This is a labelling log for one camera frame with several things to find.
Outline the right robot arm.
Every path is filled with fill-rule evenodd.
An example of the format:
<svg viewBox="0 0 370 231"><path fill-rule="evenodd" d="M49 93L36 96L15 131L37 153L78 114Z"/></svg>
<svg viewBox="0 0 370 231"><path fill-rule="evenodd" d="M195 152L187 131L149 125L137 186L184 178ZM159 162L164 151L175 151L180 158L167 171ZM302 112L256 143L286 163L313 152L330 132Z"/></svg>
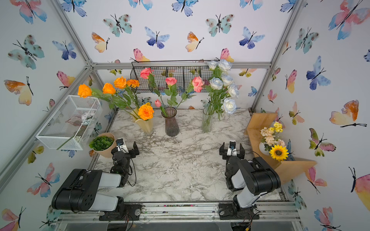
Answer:
<svg viewBox="0 0 370 231"><path fill-rule="evenodd" d="M229 190L241 191L234 196L235 211L251 209L263 196L281 187L281 180L274 169L262 158L244 159L245 149L242 145L236 147L235 141L219 148L219 155L226 161L225 177Z"/></svg>

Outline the small white rose stem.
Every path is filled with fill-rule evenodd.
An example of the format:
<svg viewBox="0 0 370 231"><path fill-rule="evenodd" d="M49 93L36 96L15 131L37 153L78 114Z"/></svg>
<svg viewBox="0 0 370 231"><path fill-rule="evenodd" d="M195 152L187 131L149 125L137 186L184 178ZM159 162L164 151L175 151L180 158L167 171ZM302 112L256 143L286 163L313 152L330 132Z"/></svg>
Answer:
<svg viewBox="0 0 370 231"><path fill-rule="evenodd" d="M217 62L217 66L223 73L228 73L232 68L232 63L225 59L221 59Z"/></svg>

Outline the small white rosebud stem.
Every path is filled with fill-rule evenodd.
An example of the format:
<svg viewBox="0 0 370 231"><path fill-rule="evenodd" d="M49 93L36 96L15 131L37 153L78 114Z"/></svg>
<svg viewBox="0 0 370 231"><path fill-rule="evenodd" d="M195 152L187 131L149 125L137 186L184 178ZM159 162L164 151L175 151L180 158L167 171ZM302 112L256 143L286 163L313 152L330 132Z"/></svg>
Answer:
<svg viewBox="0 0 370 231"><path fill-rule="evenodd" d="M213 115L214 113L220 113L222 104L221 96L224 89L222 80L220 78L212 78L209 81L209 85L205 86L205 89L207 90L208 96L210 97L206 114Z"/></svg>

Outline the orange rose flower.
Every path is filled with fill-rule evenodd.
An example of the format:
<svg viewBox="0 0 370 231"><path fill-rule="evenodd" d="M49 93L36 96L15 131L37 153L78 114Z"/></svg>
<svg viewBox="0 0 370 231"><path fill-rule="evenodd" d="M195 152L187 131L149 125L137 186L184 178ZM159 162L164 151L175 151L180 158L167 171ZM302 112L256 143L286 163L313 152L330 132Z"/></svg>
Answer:
<svg viewBox="0 0 370 231"><path fill-rule="evenodd" d="M117 90L110 83L106 83L103 87L102 97L110 103L113 107L125 110L129 113L134 112L133 99L127 93L126 89Z"/></svg>
<svg viewBox="0 0 370 231"><path fill-rule="evenodd" d="M85 84L80 85L79 89L78 89L78 96L80 96L81 98L95 97L95 98L98 98L100 100L106 101L106 100L103 99L102 94L103 94L103 90L99 90L99 89L96 89L96 88L90 88L89 86L87 86ZM110 109L115 108L112 105L110 105L109 102L108 102L108 104L109 104ZM134 116L136 119L139 119L139 116L135 111L131 112L131 113L129 113L127 111L125 111L125 112L130 114L131 116Z"/></svg>

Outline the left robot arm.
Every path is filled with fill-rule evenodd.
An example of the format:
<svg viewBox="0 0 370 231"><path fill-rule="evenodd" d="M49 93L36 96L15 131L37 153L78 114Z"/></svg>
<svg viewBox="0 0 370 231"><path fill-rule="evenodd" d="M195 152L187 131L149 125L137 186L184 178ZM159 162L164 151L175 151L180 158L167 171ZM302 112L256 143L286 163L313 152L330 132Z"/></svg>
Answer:
<svg viewBox="0 0 370 231"><path fill-rule="evenodd" d="M116 140L111 150L113 167L109 172L102 170L74 169L52 199L52 208L71 212L103 211L121 212L123 198L100 194L99 189L131 187L130 176L136 176L133 159L140 155L137 143L129 150L123 139Z"/></svg>

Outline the orange marigold stem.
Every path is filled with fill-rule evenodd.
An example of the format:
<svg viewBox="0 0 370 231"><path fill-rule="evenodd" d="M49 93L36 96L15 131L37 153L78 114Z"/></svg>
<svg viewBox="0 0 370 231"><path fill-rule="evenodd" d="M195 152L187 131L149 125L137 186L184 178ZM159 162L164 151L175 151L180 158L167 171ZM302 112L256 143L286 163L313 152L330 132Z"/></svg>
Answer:
<svg viewBox="0 0 370 231"><path fill-rule="evenodd" d="M144 121L152 119L154 116L154 109L151 103L142 105L138 110L138 116Z"/></svg>

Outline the pink rose pair stem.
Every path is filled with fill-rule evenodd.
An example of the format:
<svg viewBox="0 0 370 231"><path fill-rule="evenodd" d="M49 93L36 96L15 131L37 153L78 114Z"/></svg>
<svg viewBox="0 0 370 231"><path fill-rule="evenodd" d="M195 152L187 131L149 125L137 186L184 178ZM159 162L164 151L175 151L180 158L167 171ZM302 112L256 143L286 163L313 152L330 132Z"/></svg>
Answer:
<svg viewBox="0 0 370 231"><path fill-rule="evenodd" d="M160 97L160 102L164 103L162 94L159 90L159 86L155 82L154 75L152 74L151 68L145 68L141 71L140 77L143 79L148 80L149 87L152 89L152 91ZM166 78L165 80L167 88L164 89L165 95L169 96L170 99L168 100L168 106L169 107L175 107L178 105L177 102L177 80L175 78Z"/></svg>

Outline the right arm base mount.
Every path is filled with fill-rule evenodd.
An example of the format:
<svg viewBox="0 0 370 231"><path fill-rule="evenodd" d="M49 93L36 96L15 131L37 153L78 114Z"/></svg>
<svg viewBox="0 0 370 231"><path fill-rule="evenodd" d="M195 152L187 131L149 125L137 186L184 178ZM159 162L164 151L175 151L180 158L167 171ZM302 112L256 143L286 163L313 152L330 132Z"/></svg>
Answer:
<svg viewBox="0 0 370 231"><path fill-rule="evenodd" d="M260 218L258 211L256 210L256 206L237 208L233 203L220 203L218 205L218 214L220 220L255 220Z"/></svg>

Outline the pink rose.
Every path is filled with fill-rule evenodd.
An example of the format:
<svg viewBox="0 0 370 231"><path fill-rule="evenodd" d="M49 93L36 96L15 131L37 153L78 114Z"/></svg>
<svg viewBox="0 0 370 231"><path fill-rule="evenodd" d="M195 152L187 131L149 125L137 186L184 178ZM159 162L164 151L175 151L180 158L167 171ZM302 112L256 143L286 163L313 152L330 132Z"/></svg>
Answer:
<svg viewBox="0 0 370 231"><path fill-rule="evenodd" d="M201 93L202 89L204 86L204 81L201 77L195 77L193 78L188 87L185 89L185 91L181 95L181 101L180 103L176 106L176 109L180 106L181 103L185 102L188 99L191 99L192 97L195 96L196 93Z"/></svg>

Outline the orange carnation flower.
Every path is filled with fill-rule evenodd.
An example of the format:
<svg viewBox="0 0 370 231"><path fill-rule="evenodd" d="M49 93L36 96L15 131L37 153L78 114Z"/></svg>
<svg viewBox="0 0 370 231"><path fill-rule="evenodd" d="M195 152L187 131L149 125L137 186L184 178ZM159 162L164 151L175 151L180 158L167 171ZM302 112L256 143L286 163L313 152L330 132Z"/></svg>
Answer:
<svg viewBox="0 0 370 231"><path fill-rule="evenodd" d="M128 80L127 82L126 91L128 95L131 97L132 101L134 102L137 109L139 109L140 104L137 97L137 88L140 86L138 80Z"/></svg>

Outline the pink tulip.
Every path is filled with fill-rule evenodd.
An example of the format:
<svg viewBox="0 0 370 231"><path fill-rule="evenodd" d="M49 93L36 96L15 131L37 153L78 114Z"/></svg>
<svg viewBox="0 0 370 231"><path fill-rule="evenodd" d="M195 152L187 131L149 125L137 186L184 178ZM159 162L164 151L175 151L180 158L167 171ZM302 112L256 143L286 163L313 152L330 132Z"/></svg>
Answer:
<svg viewBox="0 0 370 231"><path fill-rule="evenodd" d="M161 112L162 112L162 115L164 116L164 117L168 117L168 114L167 114L167 112L166 112L166 110L165 110L165 108L162 106L162 103L160 102L160 100L156 100L155 101L155 106L156 107L158 107L160 110L161 110Z"/></svg>

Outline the orange ranunculus flower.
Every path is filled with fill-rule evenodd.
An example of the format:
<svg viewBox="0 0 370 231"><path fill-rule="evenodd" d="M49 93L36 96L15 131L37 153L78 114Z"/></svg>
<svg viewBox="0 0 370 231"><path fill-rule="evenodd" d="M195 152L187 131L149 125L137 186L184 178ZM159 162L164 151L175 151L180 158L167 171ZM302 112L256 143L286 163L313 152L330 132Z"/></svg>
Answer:
<svg viewBox="0 0 370 231"><path fill-rule="evenodd" d="M114 81L114 87L117 89L116 94L127 104L127 107L134 105L136 108L134 102L126 91L127 81L128 80L124 77L117 78Z"/></svg>

